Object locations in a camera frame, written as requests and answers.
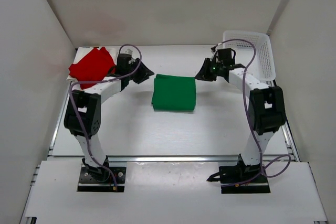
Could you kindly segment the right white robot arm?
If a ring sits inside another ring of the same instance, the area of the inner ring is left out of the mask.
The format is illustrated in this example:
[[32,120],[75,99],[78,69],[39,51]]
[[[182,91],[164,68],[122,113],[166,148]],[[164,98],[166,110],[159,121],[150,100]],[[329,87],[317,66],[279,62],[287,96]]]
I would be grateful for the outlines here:
[[211,48],[212,57],[205,58],[195,79],[216,81],[224,78],[243,93],[243,105],[246,112],[250,136],[243,153],[239,155],[237,165],[230,169],[240,176],[259,173],[261,158],[273,135],[286,121],[283,91],[270,87],[248,73],[246,67],[235,62],[236,51],[231,48]]

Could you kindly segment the red t shirt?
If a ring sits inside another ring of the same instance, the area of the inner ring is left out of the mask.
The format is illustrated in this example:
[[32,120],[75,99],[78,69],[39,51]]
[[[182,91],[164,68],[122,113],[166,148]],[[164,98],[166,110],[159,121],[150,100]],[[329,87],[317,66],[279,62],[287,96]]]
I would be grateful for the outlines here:
[[73,63],[69,67],[68,81],[101,81],[109,73],[116,63],[106,51],[105,47],[98,50],[94,48],[78,63]]

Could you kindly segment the white plastic basket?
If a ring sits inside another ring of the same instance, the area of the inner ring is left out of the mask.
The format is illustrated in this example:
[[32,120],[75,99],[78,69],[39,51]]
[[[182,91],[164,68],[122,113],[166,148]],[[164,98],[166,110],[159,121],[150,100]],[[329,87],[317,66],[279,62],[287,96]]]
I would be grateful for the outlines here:
[[223,33],[223,48],[236,51],[235,62],[246,66],[248,73],[262,82],[272,82],[276,77],[274,58],[268,35],[242,30],[227,30]]

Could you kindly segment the green t shirt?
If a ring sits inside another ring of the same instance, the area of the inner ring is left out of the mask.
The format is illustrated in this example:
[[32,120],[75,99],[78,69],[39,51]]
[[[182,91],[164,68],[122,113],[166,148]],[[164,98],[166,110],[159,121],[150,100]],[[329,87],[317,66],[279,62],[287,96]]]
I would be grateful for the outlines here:
[[152,106],[154,111],[193,112],[196,106],[195,78],[157,74]]

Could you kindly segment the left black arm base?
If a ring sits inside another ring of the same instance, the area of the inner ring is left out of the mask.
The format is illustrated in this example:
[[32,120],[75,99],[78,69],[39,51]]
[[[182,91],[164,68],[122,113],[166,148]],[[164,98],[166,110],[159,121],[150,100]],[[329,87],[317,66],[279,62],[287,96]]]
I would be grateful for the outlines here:
[[125,166],[110,166],[116,180],[101,167],[91,167],[82,159],[82,167],[78,179],[78,192],[123,193],[127,168]]

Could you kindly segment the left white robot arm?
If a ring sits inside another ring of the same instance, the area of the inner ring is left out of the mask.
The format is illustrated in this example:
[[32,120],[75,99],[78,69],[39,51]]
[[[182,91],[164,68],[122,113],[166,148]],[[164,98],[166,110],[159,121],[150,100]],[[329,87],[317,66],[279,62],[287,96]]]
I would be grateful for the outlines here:
[[64,126],[80,144],[87,173],[102,182],[110,176],[108,158],[98,138],[102,104],[123,91],[130,81],[140,84],[154,73],[140,58],[134,59],[126,52],[106,65],[99,62],[86,65],[79,74],[79,86],[69,96]]

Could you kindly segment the white t shirt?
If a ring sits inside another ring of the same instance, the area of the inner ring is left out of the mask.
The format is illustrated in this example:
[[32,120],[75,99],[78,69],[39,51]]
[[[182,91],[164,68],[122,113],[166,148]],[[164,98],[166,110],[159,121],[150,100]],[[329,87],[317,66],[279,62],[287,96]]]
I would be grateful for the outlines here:
[[[100,46],[100,47],[79,47],[77,52],[76,52],[76,56],[74,58],[73,63],[78,63],[84,56],[86,56],[94,48],[97,48],[98,50],[100,50],[101,48],[103,48],[103,46]],[[114,48],[114,47],[111,47],[111,46],[105,46],[105,49],[110,54],[113,61],[116,62],[117,53],[118,53],[117,49]]]

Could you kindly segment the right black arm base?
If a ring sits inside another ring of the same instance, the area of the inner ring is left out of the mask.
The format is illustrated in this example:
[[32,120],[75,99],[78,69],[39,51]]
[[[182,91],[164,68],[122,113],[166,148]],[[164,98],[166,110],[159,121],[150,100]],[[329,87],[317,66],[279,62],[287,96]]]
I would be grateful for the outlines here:
[[221,194],[268,194],[268,179],[261,174],[260,165],[245,165],[239,160],[235,166],[220,166],[207,182],[220,182]]

